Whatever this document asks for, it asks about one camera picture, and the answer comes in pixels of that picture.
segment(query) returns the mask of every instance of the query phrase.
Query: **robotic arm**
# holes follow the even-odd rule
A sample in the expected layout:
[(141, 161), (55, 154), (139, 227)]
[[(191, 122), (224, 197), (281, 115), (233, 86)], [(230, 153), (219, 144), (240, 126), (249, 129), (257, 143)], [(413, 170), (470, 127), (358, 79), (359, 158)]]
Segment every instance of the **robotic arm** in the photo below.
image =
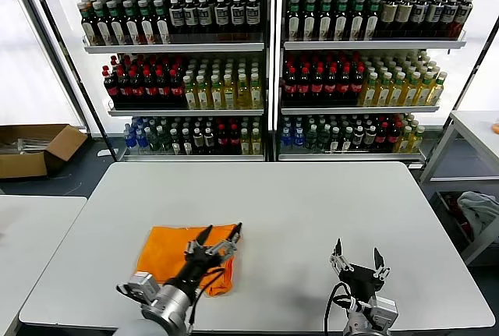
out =
[[(148, 272), (136, 272), (124, 285), (116, 289), (123, 295), (141, 304), (145, 320), (137, 320), (127, 327), (119, 328), (115, 336), (185, 336), (193, 329), (196, 305), (204, 290), (223, 275), (222, 263), (234, 255), (242, 224), (237, 224), (227, 237), (215, 246), (204, 246), (213, 226), (203, 230), (195, 240), (189, 242), (185, 251), (186, 263), (174, 278), (160, 287)], [(213, 275), (214, 279), (198, 295), (201, 280)], [(193, 307), (189, 318), (189, 329), (185, 319), (188, 308)]]
[[(343, 330), (344, 336), (387, 336), (388, 330), (398, 316), (394, 301), (376, 296), (383, 287), (390, 268), (384, 266), (383, 257), (374, 248), (376, 270), (350, 264), (342, 255), (342, 243), (338, 243), (331, 255), (331, 264), (338, 274), (340, 283), (336, 285), (327, 303), (324, 318), (324, 333), (327, 336), (327, 319), (331, 303), (347, 311), (348, 322)], [(345, 295), (336, 295), (341, 287)]]

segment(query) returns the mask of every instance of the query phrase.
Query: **shelf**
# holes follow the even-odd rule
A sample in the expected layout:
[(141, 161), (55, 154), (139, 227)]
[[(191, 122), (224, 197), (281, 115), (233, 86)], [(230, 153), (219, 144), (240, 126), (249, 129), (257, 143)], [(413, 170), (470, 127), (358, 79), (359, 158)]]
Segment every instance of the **shelf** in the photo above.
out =
[(213, 44), (161, 44), (161, 45), (110, 45), (86, 46), (88, 54), (115, 53), (207, 53), (216, 51), (262, 51), (263, 42), (213, 43)]
[(332, 49), (459, 49), (465, 46), (464, 35), (454, 40), (372, 40), (372, 41), (285, 41), (286, 50)]
[(335, 154), (279, 154), (279, 161), (400, 161), (410, 162), (425, 160), (421, 153), (335, 153)]
[(115, 110), (110, 116), (260, 116), (264, 110)]
[(124, 162), (264, 162), (264, 155), (125, 155)]
[(435, 112), (437, 106), (391, 106), (383, 108), (359, 108), (356, 106), (346, 108), (281, 108), (283, 115), (314, 115), (314, 114), (397, 114), (402, 112)]

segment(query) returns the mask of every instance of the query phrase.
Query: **gray floor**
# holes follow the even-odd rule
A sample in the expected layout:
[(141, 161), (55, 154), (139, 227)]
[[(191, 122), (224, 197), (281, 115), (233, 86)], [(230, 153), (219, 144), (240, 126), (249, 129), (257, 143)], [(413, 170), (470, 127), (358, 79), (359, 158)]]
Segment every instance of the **gray floor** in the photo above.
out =
[[(97, 152), (104, 148), (105, 145), (102, 142), (88, 141), (57, 175), (49, 176), (47, 178), (4, 180), (0, 181), (0, 189), (3, 189), (6, 194), (89, 197), (108, 166), (112, 163), (110, 157), (97, 157)], [(457, 140), (448, 156), (442, 161), (436, 175), (485, 176), (497, 174), (490, 173), (489, 168), (480, 161), (476, 152), (470, 145), (463, 140)], [(431, 197), (436, 190), (438, 189), (424, 189), (425, 194), (428, 197)], [(488, 187), (487, 189), (481, 190), (499, 196), (499, 187)], [(496, 261), (495, 266), (470, 267), (469, 270), (489, 303), (490, 308), (493, 310), (496, 317), (499, 317), (499, 260)], [(87, 332), (85, 331), (71, 332), (71, 334), (75, 333), (80, 334), (81, 336), (87, 335)], [(41, 336), (42, 334), (63, 335), (67, 333), (62, 330), (54, 330), (51, 328), (26, 326), (23, 326), (19, 332), (19, 336)], [(426, 332), (417, 332), (414, 335), (416, 334), (426, 334)], [(499, 324), (496, 324), (489, 329), (456, 330), (452, 331), (450, 335), (498, 336)]]

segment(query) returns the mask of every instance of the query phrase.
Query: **orange object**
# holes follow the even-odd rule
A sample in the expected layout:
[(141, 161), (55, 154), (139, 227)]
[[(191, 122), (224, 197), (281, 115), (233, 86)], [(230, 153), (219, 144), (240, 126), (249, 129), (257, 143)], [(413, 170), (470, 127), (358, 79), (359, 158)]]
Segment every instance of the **orange object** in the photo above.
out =
[[(214, 226), (205, 246), (213, 246), (227, 238), (235, 225)], [(146, 245), (142, 249), (137, 262), (137, 271), (146, 271), (154, 276), (160, 284), (176, 276), (186, 262), (184, 251), (187, 243), (194, 240), (206, 227), (172, 228), (155, 226), (150, 231)], [(208, 295), (222, 295), (232, 288), (232, 261), (234, 257), (221, 266), (225, 269), (222, 276), (206, 289)], [(216, 274), (206, 276), (200, 287), (204, 287)]]

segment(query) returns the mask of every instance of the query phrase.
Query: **cardboard box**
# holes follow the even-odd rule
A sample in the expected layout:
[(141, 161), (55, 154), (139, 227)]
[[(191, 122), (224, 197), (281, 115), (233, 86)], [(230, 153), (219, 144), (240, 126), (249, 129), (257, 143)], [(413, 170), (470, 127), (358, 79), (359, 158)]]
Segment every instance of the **cardboard box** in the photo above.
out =
[(58, 171), (82, 146), (87, 135), (66, 124), (0, 126), (0, 147), (17, 139), (51, 142), (40, 153), (0, 154), (0, 179), (44, 176)]

